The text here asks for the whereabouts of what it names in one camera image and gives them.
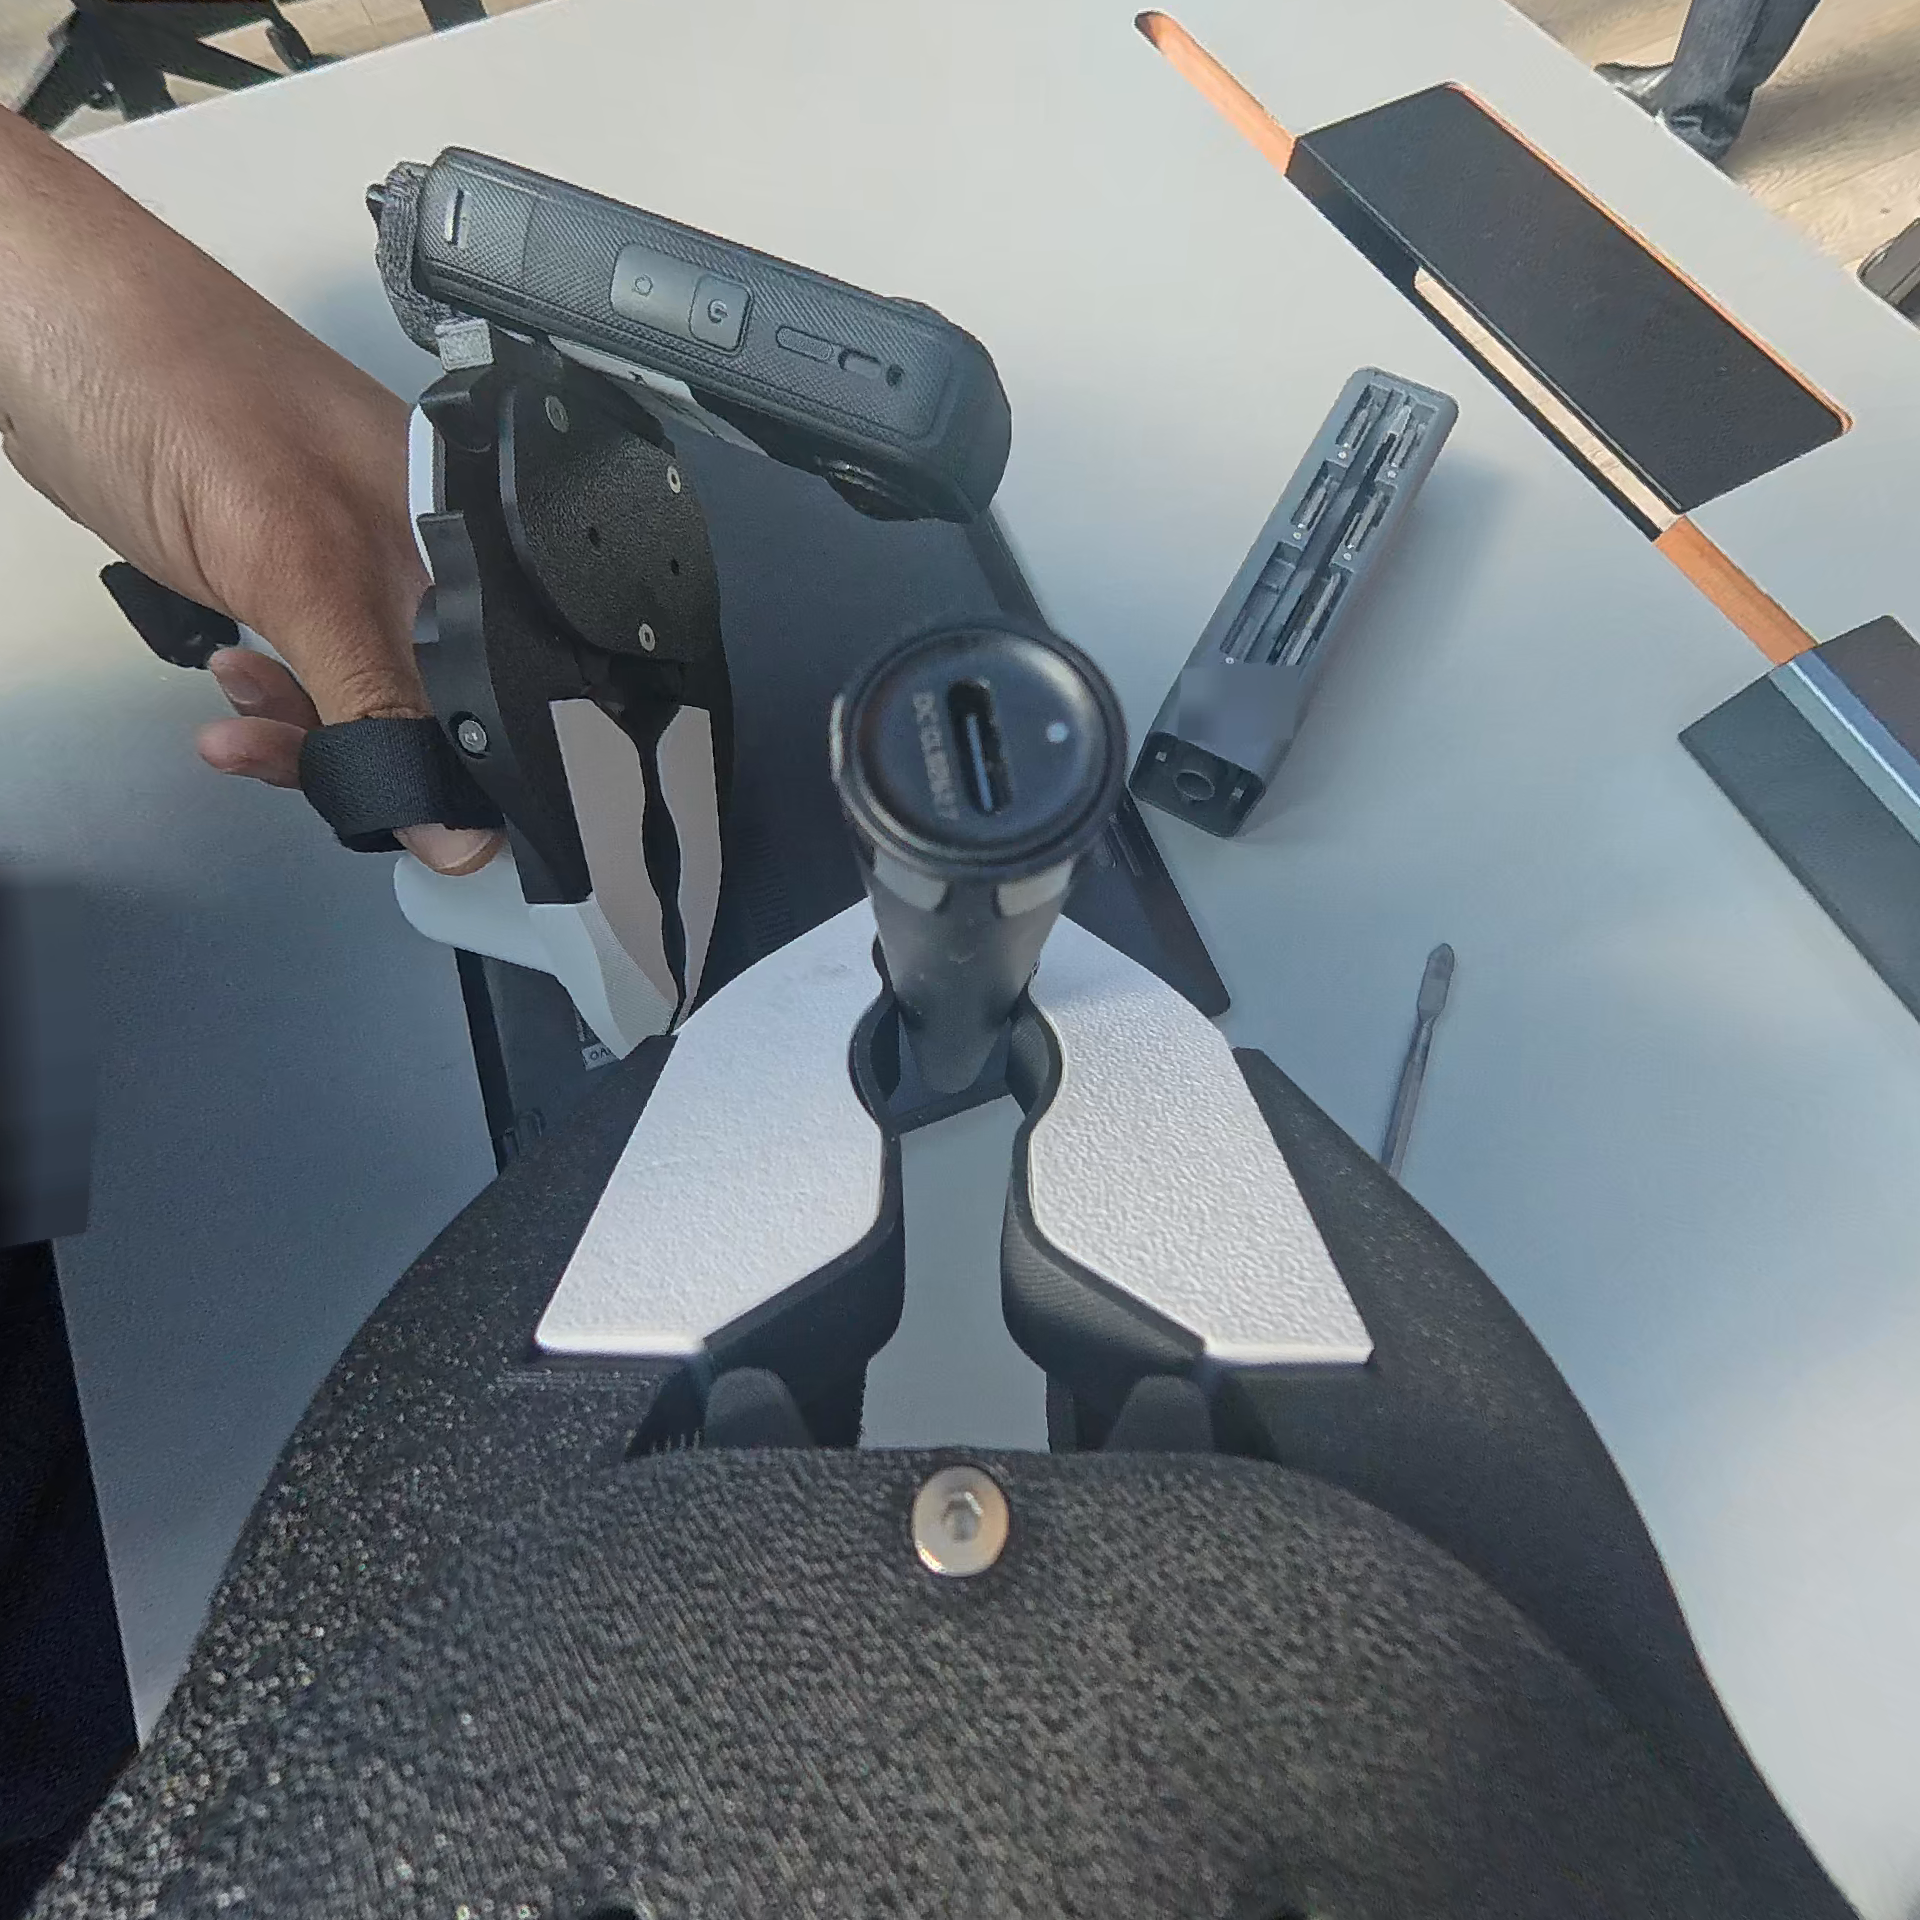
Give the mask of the white desk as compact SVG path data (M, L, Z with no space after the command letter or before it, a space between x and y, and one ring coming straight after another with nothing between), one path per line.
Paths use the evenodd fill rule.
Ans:
M365 183L476 146L900 293L1014 404L998 514L1150 722L1357 362L1460 421L1238 841L1159 823L1237 1040L1372 1135L1585 1399L1739 1732L1916 1912L1916 1021L1679 748L1762 650L1141 34L1141 5L540 5L79 154L412 392ZM98 1170L68 1310L135 1711L354 1317L491 1167L388 863L202 767L203 673L5 472L5 836L85 881Z

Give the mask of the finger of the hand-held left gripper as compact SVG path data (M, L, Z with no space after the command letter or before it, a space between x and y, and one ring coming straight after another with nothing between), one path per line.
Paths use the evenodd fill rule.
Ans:
M674 1023L692 1010L724 878L723 798L706 709L674 709L661 732L662 943L678 954Z
M677 1017L665 916L647 869L641 752L590 700L550 704L587 896L549 904L549 962L598 1040L650 1040Z

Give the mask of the person's dark clothing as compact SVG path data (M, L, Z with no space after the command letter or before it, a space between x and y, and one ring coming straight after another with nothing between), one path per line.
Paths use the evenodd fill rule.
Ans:
M2 1253L2 1914L137 1748L55 1248Z

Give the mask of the black wood-edged desk panel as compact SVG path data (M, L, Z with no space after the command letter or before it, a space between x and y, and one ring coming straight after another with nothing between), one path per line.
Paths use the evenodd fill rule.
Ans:
M1165 10L1138 32L1766 661L1817 646L1695 511L1851 418L1469 88L1287 132Z

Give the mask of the black electric screwdriver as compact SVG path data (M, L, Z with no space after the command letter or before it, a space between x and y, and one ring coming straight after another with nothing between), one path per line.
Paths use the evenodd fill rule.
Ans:
M969 1090L1121 800L1118 694L1033 621L923 630L833 704L833 783L921 1080Z

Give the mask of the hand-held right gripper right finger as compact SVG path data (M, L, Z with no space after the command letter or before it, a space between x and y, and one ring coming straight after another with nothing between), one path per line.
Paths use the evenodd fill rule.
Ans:
M1028 996L1051 1068L1023 1148L1042 1242L1202 1360L1364 1365L1367 1326L1220 1031L1073 921Z

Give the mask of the person's left hand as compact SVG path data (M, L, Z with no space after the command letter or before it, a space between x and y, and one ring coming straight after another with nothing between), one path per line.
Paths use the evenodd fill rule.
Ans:
M102 304L126 369L111 414L21 474L161 585L273 646L213 657L234 717L206 725L199 752L223 775L298 789L309 732L428 712L410 414L127 200Z

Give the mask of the grey screwdriver bit case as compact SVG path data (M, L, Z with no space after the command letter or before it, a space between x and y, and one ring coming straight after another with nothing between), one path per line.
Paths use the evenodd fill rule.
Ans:
M1451 396L1403 375L1348 376L1148 729L1135 801L1238 834L1457 418Z

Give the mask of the black laptop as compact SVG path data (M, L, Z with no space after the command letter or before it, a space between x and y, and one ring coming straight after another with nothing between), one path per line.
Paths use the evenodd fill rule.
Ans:
M861 898L828 760L833 696L887 641L930 625L1038 620L995 525L865 519L819 478L687 439L733 689L737 767L703 993ZM1202 1015L1233 1000L1135 801L1123 800L1066 914ZM613 1055L547 973L459 953L497 1166L563 1127Z

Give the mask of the black office chair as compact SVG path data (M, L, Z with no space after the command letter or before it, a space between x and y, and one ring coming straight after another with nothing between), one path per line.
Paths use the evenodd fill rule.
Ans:
M175 82L234 94L342 62L291 5L67 5L15 112L57 132L82 112L137 121L179 108Z

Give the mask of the metal spudger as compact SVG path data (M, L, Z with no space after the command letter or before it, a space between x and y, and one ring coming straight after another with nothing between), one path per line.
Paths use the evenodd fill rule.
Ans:
M1457 972L1457 953L1451 943L1438 943L1429 951L1425 976L1417 992L1412 1029L1409 1049L1398 1070L1388 1120L1381 1143L1381 1166L1394 1181L1402 1180L1409 1156L1412 1125L1417 1120L1429 1058L1433 1052L1433 1034L1443 1013L1449 1008L1451 981Z

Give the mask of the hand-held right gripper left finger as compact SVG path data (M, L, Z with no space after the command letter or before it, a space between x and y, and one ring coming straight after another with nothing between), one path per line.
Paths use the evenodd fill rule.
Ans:
M898 1152L854 1079L874 916L834 916L684 1021L535 1329L566 1360L717 1360L885 1242Z

